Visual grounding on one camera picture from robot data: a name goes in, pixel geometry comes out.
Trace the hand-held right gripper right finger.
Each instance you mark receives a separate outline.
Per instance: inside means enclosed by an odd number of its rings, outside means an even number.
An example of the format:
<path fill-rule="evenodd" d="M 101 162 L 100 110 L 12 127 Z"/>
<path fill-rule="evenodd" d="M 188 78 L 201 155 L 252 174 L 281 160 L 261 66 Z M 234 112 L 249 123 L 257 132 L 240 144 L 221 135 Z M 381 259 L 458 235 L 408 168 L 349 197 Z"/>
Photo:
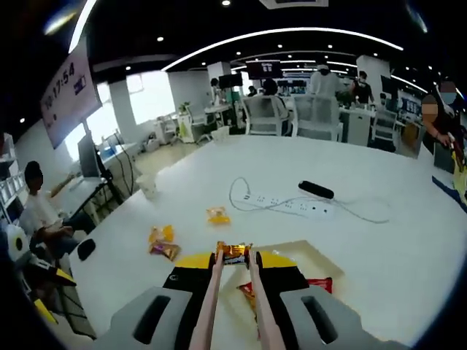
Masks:
<path fill-rule="evenodd" d="M 360 315 L 320 286 L 311 285 L 293 263 L 268 267 L 254 253 L 254 293 L 263 349 L 408 349 L 363 329 Z"/>

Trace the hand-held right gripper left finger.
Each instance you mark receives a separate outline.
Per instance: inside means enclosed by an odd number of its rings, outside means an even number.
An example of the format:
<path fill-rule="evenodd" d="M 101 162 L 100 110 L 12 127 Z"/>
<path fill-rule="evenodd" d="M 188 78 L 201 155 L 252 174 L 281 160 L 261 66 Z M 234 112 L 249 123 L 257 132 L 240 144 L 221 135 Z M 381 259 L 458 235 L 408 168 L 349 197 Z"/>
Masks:
<path fill-rule="evenodd" d="M 109 349 L 189 349 L 214 276 L 214 252 L 180 260 L 163 286 L 151 287 L 117 311 Z"/>

